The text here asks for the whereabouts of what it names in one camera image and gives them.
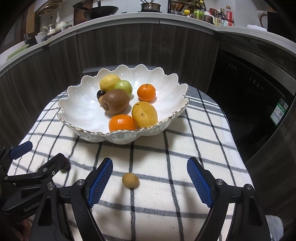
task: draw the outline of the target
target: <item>blue gripper pad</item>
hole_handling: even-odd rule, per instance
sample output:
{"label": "blue gripper pad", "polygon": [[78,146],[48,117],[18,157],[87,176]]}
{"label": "blue gripper pad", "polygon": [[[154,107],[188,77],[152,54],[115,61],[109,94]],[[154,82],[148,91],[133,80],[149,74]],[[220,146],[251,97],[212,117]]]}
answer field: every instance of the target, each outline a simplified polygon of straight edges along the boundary
{"label": "blue gripper pad", "polygon": [[16,159],[20,158],[22,155],[25,155],[26,153],[31,151],[32,148],[33,148],[32,142],[27,141],[27,142],[19,145],[18,147],[13,148],[10,153],[10,158],[12,160],[16,160]]}
{"label": "blue gripper pad", "polygon": [[214,202],[211,198],[211,189],[191,159],[187,161],[187,172],[201,201],[212,208]]}
{"label": "blue gripper pad", "polygon": [[102,171],[99,173],[98,177],[96,178],[93,185],[89,189],[89,200],[87,201],[89,206],[93,207],[94,204],[99,203],[100,198],[103,194],[103,191],[107,185],[107,182],[110,179],[112,171],[113,171],[113,162],[111,159],[109,159],[105,163]]}

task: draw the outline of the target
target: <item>tangerine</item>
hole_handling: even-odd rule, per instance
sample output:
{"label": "tangerine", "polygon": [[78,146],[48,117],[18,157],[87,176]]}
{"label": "tangerine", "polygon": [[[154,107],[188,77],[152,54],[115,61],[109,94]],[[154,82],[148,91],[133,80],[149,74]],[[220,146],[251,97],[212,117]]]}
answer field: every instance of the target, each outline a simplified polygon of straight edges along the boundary
{"label": "tangerine", "polygon": [[135,130],[136,123],[129,115],[115,115],[109,121],[109,130]]}
{"label": "tangerine", "polygon": [[141,101],[152,101],[156,96],[156,89],[151,84],[143,84],[137,90],[137,95]]}

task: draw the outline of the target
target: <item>yellow cap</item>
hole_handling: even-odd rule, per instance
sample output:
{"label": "yellow cap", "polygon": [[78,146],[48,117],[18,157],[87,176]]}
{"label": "yellow cap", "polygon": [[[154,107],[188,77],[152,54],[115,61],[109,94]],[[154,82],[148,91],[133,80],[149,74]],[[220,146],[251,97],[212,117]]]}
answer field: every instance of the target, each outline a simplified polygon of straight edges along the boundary
{"label": "yellow cap", "polygon": [[185,15],[189,15],[189,14],[190,14],[190,11],[189,11],[188,9],[185,9],[185,10],[184,10],[184,14],[185,14]]}

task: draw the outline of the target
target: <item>checkered tablecloth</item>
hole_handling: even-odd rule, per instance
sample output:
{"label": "checkered tablecloth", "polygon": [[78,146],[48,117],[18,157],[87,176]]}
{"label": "checkered tablecloth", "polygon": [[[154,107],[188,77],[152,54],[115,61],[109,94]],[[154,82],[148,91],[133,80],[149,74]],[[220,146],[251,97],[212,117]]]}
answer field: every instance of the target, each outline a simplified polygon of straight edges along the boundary
{"label": "checkered tablecloth", "polygon": [[[9,175],[31,173],[61,152],[71,162],[71,170],[58,172],[58,187],[86,178],[105,157],[113,160],[112,176],[92,214],[106,240],[179,241],[194,240],[208,207],[203,204],[186,170],[191,156],[229,185],[251,183],[233,141],[227,119],[207,95],[188,88],[186,110],[159,135],[140,137],[127,145],[90,143],[79,138],[57,118],[54,98],[22,142],[30,140],[33,150],[13,161]],[[122,176],[133,172],[140,186],[127,189]],[[225,240],[234,205],[230,205],[219,240]],[[68,217],[75,240],[81,240],[71,205]]]}

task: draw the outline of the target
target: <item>white plate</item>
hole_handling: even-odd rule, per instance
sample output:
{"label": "white plate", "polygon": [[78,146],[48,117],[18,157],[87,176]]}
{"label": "white plate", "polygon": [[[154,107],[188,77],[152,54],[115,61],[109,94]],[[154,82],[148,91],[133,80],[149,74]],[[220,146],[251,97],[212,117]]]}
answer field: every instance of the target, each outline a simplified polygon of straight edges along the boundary
{"label": "white plate", "polygon": [[[109,120],[112,115],[100,106],[96,94],[100,89],[100,80],[109,74],[116,74],[121,80],[127,80],[133,87],[130,104],[122,114],[131,116],[131,110],[139,101],[137,90],[142,84],[152,84],[156,89],[156,99],[151,104],[157,111],[158,124],[136,131],[118,130],[109,132]],[[110,141],[127,144],[140,136],[153,136],[164,131],[171,121],[186,108],[189,99],[184,95],[187,84],[179,84],[177,74],[165,75],[162,68],[148,70],[140,64],[133,69],[120,65],[116,70],[101,69],[94,77],[83,76],[79,86],[69,86],[66,99],[59,100],[62,112],[58,118],[82,139],[90,142]]]}

